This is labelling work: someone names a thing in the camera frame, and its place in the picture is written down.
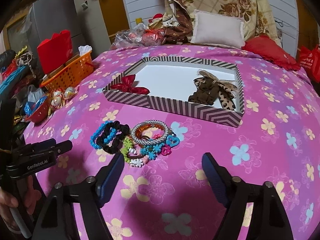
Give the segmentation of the left hand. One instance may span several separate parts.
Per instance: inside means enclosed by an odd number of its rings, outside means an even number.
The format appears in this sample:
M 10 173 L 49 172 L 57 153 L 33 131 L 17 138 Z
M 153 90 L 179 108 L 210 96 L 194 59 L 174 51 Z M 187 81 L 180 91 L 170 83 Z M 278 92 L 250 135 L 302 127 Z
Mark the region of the left hand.
M 33 177 L 29 176 L 27 179 L 27 191 L 23 200 L 24 206 L 29 215 L 34 213 L 36 203 L 41 199 L 41 197 L 41 192 L 33 187 Z M 18 200 L 12 194 L 1 189 L 1 217 L 3 218 L 8 229 L 14 233 L 17 233 L 20 230 L 11 214 L 10 208 L 17 207 Z

